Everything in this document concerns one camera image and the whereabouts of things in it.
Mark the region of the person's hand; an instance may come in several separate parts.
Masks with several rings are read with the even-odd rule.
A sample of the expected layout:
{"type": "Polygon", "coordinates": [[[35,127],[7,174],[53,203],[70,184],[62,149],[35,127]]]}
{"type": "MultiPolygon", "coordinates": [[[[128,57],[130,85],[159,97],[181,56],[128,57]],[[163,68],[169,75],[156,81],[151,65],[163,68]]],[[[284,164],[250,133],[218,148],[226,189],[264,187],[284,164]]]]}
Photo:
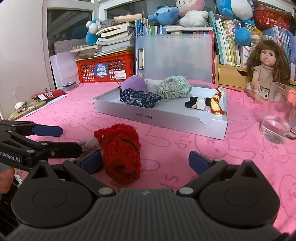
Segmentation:
{"type": "Polygon", "coordinates": [[[7,193],[10,190],[13,178],[15,175],[15,168],[11,167],[1,171],[0,173],[0,193],[7,193]]]}

